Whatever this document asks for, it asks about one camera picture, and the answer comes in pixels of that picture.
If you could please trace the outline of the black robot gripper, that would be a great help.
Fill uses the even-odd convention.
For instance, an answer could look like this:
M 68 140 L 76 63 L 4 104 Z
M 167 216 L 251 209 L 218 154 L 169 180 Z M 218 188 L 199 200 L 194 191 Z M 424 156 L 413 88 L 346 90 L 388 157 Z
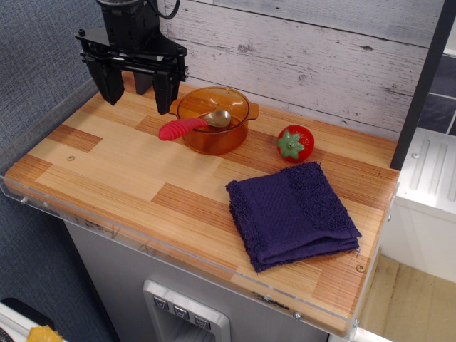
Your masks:
M 98 1 L 104 27 L 80 28 L 81 57 L 103 99 L 115 105 L 124 93 L 121 71 L 153 76 L 157 111 L 164 115 L 186 79 L 187 49 L 166 38 L 160 21 L 177 14 L 180 2 L 164 14 L 156 1 Z

